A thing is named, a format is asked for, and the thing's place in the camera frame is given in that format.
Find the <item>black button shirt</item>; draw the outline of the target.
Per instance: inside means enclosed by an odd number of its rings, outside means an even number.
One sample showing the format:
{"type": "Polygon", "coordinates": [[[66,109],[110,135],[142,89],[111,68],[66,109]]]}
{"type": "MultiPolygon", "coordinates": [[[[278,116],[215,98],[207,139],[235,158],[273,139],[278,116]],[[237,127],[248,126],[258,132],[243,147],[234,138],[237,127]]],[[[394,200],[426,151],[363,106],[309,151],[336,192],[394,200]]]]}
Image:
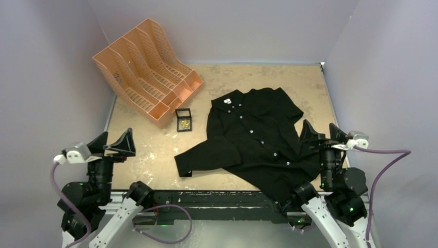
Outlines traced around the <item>black button shirt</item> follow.
{"type": "Polygon", "coordinates": [[[299,136],[303,117],[281,89],[234,90],[212,100],[207,139],[175,156],[180,177],[222,168],[284,203],[294,187],[316,179],[319,156],[299,136]]]}

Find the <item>gold leaf brooch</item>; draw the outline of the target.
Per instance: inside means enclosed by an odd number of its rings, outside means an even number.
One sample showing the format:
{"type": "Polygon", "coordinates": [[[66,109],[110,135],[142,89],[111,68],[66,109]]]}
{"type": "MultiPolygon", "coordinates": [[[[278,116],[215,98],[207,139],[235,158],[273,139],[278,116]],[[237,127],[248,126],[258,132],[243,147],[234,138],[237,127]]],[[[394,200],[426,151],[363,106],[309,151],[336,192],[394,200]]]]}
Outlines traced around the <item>gold leaf brooch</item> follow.
{"type": "Polygon", "coordinates": [[[191,128],[191,120],[190,119],[183,119],[180,121],[180,129],[188,130],[190,128],[191,128]]]}

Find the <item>small black rectangular frame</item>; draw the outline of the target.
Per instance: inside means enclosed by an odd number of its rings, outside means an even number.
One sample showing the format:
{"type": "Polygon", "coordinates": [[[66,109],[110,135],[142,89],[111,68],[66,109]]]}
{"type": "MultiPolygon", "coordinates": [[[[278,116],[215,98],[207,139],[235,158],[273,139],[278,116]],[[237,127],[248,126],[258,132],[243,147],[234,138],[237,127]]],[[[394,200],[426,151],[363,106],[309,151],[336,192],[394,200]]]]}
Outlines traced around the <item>small black rectangular frame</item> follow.
{"type": "Polygon", "coordinates": [[[175,109],[177,116],[177,132],[192,131],[192,114],[190,108],[175,109]]]}

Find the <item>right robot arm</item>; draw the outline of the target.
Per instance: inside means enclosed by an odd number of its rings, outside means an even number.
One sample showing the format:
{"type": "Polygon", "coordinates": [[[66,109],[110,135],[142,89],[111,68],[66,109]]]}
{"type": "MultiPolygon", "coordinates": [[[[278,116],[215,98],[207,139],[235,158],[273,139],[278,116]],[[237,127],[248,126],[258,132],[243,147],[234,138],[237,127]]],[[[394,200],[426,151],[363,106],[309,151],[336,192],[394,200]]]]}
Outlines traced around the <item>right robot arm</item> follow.
{"type": "Polygon", "coordinates": [[[303,121],[300,140],[318,155],[320,188],[327,194],[321,196],[308,182],[294,189],[291,206],[304,210],[331,247],[375,247],[362,199],[368,192],[365,172],[343,167],[347,151],[368,148],[369,136],[358,131],[345,133],[333,123],[329,130],[326,137],[308,120],[303,121]]]}

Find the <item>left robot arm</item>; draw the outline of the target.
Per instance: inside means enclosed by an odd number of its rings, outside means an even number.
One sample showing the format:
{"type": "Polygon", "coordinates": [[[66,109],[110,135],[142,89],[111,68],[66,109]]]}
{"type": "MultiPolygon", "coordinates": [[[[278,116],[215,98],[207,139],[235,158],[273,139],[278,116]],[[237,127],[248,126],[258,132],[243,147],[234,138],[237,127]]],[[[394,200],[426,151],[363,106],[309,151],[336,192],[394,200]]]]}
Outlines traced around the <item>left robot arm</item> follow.
{"type": "Polygon", "coordinates": [[[134,182],[113,217],[96,233],[106,214],[104,207],[112,202],[114,164],[136,155],[131,128],[112,144],[107,143],[107,138],[108,132],[104,131],[87,144],[71,144],[53,159],[50,181],[60,197],[57,205],[64,212],[61,221],[63,247],[108,247],[124,224],[133,220],[140,211],[153,207],[154,190],[142,181],[134,182]],[[54,174],[64,163],[86,164],[87,181],[69,182],[59,188],[54,174]]]}

